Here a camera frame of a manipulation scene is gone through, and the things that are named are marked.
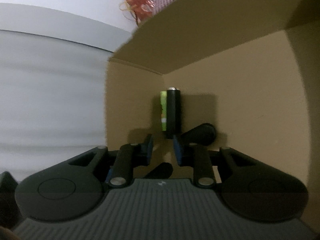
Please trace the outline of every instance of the cardboard box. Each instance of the cardboard box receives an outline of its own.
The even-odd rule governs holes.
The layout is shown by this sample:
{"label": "cardboard box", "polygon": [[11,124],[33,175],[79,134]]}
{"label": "cardboard box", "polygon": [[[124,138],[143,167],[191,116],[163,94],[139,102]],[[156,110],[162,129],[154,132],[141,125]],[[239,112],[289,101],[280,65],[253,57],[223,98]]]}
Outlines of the cardboard box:
{"label": "cardboard box", "polygon": [[183,131],[216,126],[210,149],[230,146],[305,183],[303,219],[320,230],[320,0],[176,0],[110,59],[110,150],[156,138],[150,167],[180,168],[161,133],[160,91],[178,87]]}

